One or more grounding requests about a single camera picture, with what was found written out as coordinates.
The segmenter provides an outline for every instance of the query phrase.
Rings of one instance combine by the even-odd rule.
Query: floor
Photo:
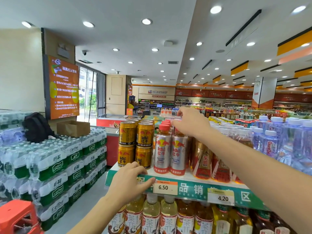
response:
[[[45,234],[66,234],[72,229],[103,197],[108,190],[105,187],[106,175],[103,174],[95,183],[95,185],[85,192],[73,205],[67,213],[60,220],[52,226],[52,228],[45,232]]]

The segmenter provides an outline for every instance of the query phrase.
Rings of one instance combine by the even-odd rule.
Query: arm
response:
[[[311,176],[222,135],[196,109],[181,107],[178,115],[173,126],[203,142],[298,234],[311,232]]]
[[[101,234],[110,220],[124,205],[148,189],[155,178],[138,184],[138,174],[147,174],[137,162],[128,163],[114,175],[107,194],[67,234]]]

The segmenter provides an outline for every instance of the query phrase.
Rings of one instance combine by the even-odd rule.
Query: black backpack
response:
[[[26,116],[23,121],[25,137],[27,141],[39,143],[48,139],[48,136],[55,136],[48,121],[39,112]]]

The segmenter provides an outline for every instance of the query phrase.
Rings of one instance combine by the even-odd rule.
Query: snack shelf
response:
[[[119,170],[117,163],[108,171],[105,185],[109,186],[115,173]],[[158,194],[171,194],[177,198],[208,201],[210,203],[227,204],[232,206],[253,209],[269,210],[264,203],[246,186],[235,182],[222,183],[213,179],[202,180],[193,176],[188,168],[183,176],[171,173],[159,174],[153,169],[153,164],[147,170],[148,174],[140,174],[138,182],[143,182],[151,177],[156,178],[156,183],[146,192]]]

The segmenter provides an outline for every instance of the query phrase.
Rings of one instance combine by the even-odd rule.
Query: cardboard box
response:
[[[63,121],[57,123],[57,133],[72,137],[90,134],[90,123],[80,121]]]

